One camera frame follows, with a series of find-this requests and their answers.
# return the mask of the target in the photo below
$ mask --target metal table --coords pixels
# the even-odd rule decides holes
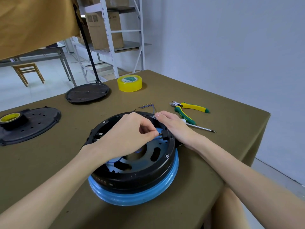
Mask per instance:
[[[270,116],[268,112],[149,70],[137,75],[143,79],[143,88],[136,92],[121,92],[117,81],[110,80],[106,84],[111,93],[99,102],[72,105],[63,94],[1,112],[0,115],[4,115],[49,106],[58,108],[62,118],[36,138],[0,147],[0,212],[63,168],[100,122],[147,103],[154,103],[157,111],[172,113],[175,111],[169,105],[171,100],[207,107],[210,114],[192,109],[184,111],[199,126],[212,128],[217,133],[193,129],[245,164],[252,164]],[[178,154],[175,179],[155,199],[136,206],[114,206],[99,199],[85,181],[50,228],[200,228],[224,183],[195,152],[181,146]]]
[[[74,80],[74,77],[72,75],[71,69],[69,67],[67,58],[63,52],[63,47],[64,46],[57,46],[57,47],[51,47],[51,48],[41,48],[41,49],[37,49],[28,53],[24,53],[18,56],[14,56],[11,57],[9,59],[15,59],[17,58],[18,61],[16,62],[5,62],[5,63],[0,63],[0,67],[4,67],[4,66],[13,66],[13,65],[20,65],[20,64],[24,64],[24,63],[31,63],[31,62],[39,62],[39,61],[46,61],[46,60],[51,60],[51,59],[60,59],[63,68],[65,69],[65,72],[67,74],[68,80],[73,82],[73,85],[76,87],[76,83]],[[53,54],[56,53],[58,54],[57,56],[44,56],[42,58],[30,58],[27,60],[20,60],[20,57],[28,57],[28,56],[37,56],[37,55],[47,55],[47,54]]]

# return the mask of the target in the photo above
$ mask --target blue rubber base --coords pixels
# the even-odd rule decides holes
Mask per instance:
[[[136,194],[117,194],[101,188],[101,186],[89,176],[88,181],[93,192],[105,202],[117,206],[133,206],[150,201],[163,193],[175,178],[179,166],[178,151],[176,149],[173,167],[168,175],[152,188]]]

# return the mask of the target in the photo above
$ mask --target wooden stool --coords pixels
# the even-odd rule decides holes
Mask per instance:
[[[44,84],[44,78],[42,77],[40,71],[38,70],[38,67],[34,63],[26,63],[21,65],[14,65],[12,68],[15,70],[19,78],[22,80],[22,82],[27,85],[29,84],[24,76],[25,73],[29,72],[36,72],[38,77],[40,78],[41,82]]]

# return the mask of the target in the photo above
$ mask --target forearm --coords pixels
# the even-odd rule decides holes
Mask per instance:
[[[87,177],[98,167],[77,155],[58,173],[0,215],[0,228],[48,228]]]
[[[303,228],[305,204],[293,193],[203,136],[197,137],[192,146],[266,229]]]

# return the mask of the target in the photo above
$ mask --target yellow and green handled pliers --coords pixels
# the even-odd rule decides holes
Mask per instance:
[[[179,115],[186,120],[186,122],[188,122],[189,124],[192,125],[196,125],[195,121],[190,118],[188,115],[186,115],[183,111],[182,108],[190,108],[190,109],[194,109],[194,110],[198,110],[201,112],[205,112],[205,113],[209,113],[210,111],[207,108],[198,106],[198,105],[194,105],[194,104],[187,104],[182,102],[181,104],[172,100],[173,103],[170,103],[171,106],[175,107],[175,112],[179,113]]]

